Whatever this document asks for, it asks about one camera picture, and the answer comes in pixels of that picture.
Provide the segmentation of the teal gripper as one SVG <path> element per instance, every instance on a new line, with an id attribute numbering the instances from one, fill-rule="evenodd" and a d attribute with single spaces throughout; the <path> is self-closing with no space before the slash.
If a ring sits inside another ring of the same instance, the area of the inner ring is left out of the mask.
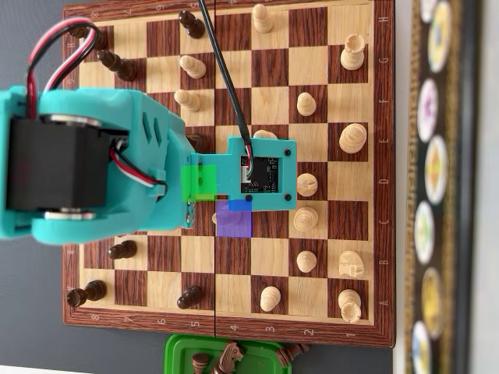
<path id="1" fill-rule="evenodd" d="M 157 204 L 158 229 L 171 231 L 178 227 L 193 228 L 195 203 L 182 191 L 182 168 L 190 166 L 191 145 L 183 120 L 170 113 L 168 117 L 168 149 L 165 158 L 168 191 Z"/>

